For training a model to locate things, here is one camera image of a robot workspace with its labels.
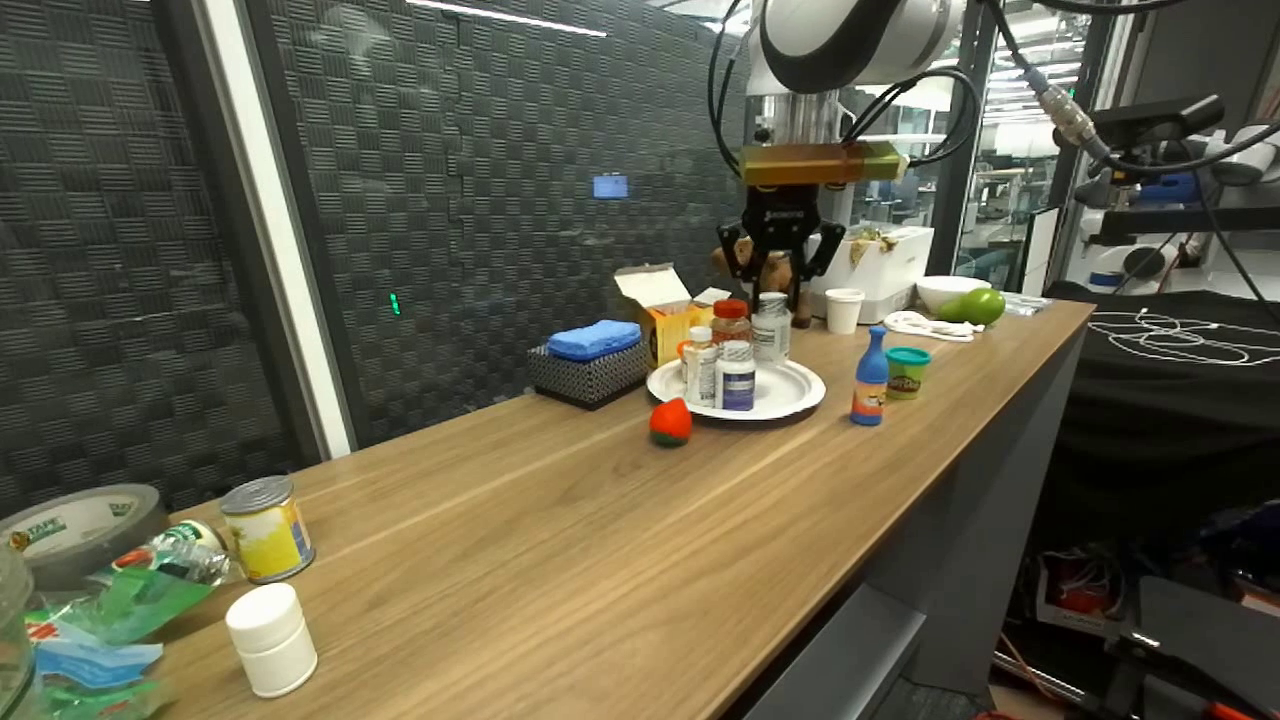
wooden countertop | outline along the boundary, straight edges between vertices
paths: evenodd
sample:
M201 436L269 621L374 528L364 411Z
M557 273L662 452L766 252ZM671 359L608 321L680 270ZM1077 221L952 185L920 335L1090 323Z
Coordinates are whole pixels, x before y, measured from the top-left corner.
M1053 304L930 343L924 394L876 434L844 420L863 335L798 331L829 382L804 420L653 447L643 394L600 411L522 397L295 471L318 677L250 691L233 583L164 631L170 715L712 715L1085 321Z

tray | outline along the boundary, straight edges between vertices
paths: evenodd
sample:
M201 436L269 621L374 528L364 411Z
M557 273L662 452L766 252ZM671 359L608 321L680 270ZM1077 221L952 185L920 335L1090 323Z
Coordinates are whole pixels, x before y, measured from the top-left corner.
M658 401L684 397L680 359L650 371L643 388ZM767 425L767 420L813 411L824 397L829 397L829 383L813 369L804 369L798 359L784 359L784 366L760 366L757 369L757 410L729 411L729 410L717 410L717 404L689 404L689 411L692 416L708 416L708 420L733 420L733 425Z

wooden table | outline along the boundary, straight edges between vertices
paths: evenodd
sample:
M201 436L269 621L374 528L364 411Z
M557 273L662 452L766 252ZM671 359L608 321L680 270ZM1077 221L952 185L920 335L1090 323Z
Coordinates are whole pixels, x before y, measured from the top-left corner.
M164 631L170 715L798 715L790 691L872 708L899 681L971 700L1085 315L1053 304L930 343L924 394L876 434L844 420L863 335L798 331L829 382L804 420L653 447L643 394L600 411L522 397L295 471L322 548L295 575L318 677L284 700L250 691L230 583ZM829 688L839 627L869 631L854 638L869 672Z

ceiling light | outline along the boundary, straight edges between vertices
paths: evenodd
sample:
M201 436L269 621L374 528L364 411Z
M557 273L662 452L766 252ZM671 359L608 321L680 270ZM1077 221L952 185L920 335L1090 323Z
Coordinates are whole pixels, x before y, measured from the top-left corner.
M568 31L568 35L598 35L598 41L608 35L606 30L590 30L590 26L557 26L557 20L542 20L542 15L491 11L491 8L474 8L474 3L446 3L446 0L410 0L410 3L453 11L453 15L481 15L481 20L497 20L497 26Z

bowl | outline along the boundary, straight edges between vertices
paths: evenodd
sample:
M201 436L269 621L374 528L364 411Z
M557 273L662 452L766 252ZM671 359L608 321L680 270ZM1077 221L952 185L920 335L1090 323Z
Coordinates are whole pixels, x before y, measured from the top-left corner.
M959 295L970 295L977 287L991 287L991 283L977 280L977 275L920 275L916 280L920 307L942 321L959 315Z

